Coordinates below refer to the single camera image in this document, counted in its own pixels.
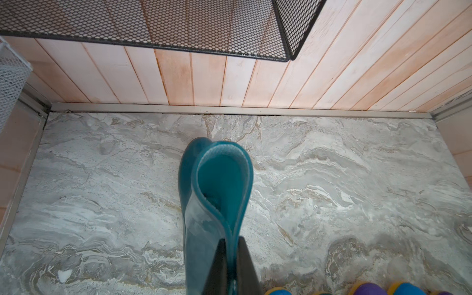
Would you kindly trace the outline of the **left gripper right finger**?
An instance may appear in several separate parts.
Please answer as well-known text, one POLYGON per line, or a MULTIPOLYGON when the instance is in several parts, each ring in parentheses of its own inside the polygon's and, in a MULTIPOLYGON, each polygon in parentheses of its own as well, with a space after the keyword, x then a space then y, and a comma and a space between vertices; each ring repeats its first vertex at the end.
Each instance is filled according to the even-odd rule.
POLYGON ((236 280, 238 295, 263 295, 245 239, 238 238, 236 280))

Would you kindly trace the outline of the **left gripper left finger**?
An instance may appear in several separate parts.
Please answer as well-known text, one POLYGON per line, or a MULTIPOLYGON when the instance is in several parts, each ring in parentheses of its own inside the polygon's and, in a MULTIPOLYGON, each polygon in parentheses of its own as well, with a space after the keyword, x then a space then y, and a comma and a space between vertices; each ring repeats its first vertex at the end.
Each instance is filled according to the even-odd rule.
POLYGON ((206 278, 203 295, 227 295, 228 270, 226 256, 226 241, 221 239, 218 243, 213 262, 206 278))

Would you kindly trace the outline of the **blue rain boot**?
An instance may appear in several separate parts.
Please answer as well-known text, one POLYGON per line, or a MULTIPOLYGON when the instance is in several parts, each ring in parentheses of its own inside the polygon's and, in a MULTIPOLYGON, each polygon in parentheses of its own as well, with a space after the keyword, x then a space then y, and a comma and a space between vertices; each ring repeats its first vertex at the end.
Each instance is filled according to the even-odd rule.
POLYGON ((272 288, 265 292, 264 295, 292 295, 287 289, 282 287, 272 288))
POLYGON ((388 295, 426 295, 426 292, 411 283, 396 282, 396 283, 393 283, 388 288, 387 294, 388 295))

